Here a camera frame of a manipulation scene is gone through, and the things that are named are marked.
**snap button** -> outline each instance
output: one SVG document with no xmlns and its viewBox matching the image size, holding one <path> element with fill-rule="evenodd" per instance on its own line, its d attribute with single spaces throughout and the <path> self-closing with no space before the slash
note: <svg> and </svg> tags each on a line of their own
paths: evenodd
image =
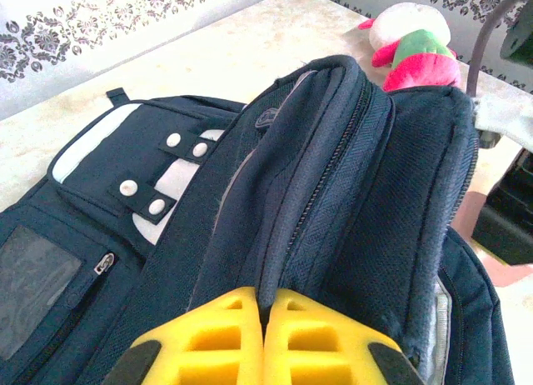
<svg viewBox="0 0 533 385">
<path fill-rule="evenodd" d="M 167 138 L 167 146 L 170 148 L 175 148 L 181 140 L 182 136 L 179 133 L 171 133 Z"/>
<path fill-rule="evenodd" d="M 207 153 L 207 143 L 198 143 L 194 149 L 192 149 L 192 156 L 195 158 L 200 158 Z"/>
<path fill-rule="evenodd" d="M 148 212 L 156 216 L 165 209 L 165 201 L 163 199 L 156 199 L 148 207 Z"/>
<path fill-rule="evenodd" d="M 138 185 L 135 181 L 131 179 L 127 179 L 123 183 L 120 184 L 120 193 L 124 196 L 133 196 L 135 193 L 137 193 Z"/>
</svg>

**navy blue backpack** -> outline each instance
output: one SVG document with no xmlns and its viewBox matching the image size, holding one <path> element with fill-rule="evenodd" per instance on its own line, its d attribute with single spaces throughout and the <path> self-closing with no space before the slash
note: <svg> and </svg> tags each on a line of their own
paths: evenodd
<svg viewBox="0 0 533 385">
<path fill-rule="evenodd" d="M 427 383 L 513 383 L 496 292 L 450 228 L 478 148 L 460 90 L 387 94 L 335 56 L 246 106 L 109 96 L 0 215 L 1 384 L 99 384 L 242 286 L 264 320 L 289 288 L 385 333 Z"/>
</svg>

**table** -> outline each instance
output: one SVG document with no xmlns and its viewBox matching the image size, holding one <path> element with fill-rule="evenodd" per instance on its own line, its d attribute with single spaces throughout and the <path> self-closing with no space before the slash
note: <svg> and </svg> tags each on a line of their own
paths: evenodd
<svg viewBox="0 0 533 385">
<path fill-rule="evenodd" d="M 130 98 L 203 94 L 248 103 L 276 78 L 332 54 L 352 55 L 372 81 L 382 83 L 387 69 L 371 67 L 367 32 L 356 29 L 364 20 L 327 0 L 265 0 L 1 121 L 0 211 L 42 177 L 66 142 L 111 107 L 107 90 L 123 87 Z M 467 66 L 461 64 L 461 71 L 466 78 Z M 478 93 L 533 99 L 484 73 Z M 470 191 L 487 194 L 520 149 L 503 138 L 496 148 L 482 150 Z M 465 217 L 479 212 L 468 198 L 464 210 Z M 461 220 L 455 225 L 465 226 Z M 527 356 L 533 351 L 525 348 L 533 344 L 533 276 L 498 292 L 520 383 L 531 379 Z"/>
</svg>

